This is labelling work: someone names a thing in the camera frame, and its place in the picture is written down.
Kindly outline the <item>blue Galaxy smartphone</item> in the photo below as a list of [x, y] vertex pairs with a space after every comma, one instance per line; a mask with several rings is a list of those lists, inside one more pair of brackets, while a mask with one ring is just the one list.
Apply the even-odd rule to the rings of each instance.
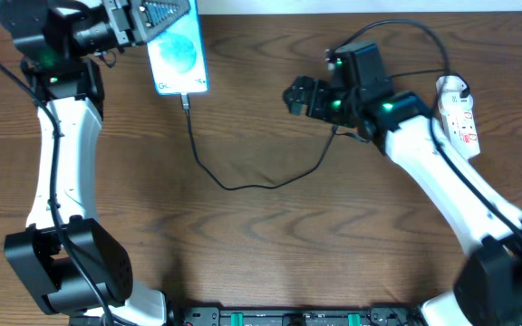
[[198, 3], [147, 44], [156, 92], [161, 96], [208, 90], [207, 62]]

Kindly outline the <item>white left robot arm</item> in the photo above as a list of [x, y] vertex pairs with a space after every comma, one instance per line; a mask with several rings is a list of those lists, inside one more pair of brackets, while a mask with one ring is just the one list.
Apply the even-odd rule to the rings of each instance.
[[42, 135], [34, 203], [25, 229], [5, 238], [5, 257], [45, 314], [67, 315], [73, 325], [176, 321], [166, 296], [134, 278], [128, 253], [101, 226], [95, 171], [106, 54], [149, 42], [189, 8], [186, 1], [0, 2]]

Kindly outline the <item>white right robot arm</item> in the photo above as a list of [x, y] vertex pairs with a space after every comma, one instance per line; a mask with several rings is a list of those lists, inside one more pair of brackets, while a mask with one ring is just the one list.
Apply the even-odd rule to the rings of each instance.
[[453, 289], [420, 307], [427, 325], [522, 324], [522, 211], [458, 153], [414, 92], [395, 92], [374, 42], [330, 52], [330, 81], [300, 76], [284, 91], [293, 115], [357, 129], [439, 209], [468, 257]]

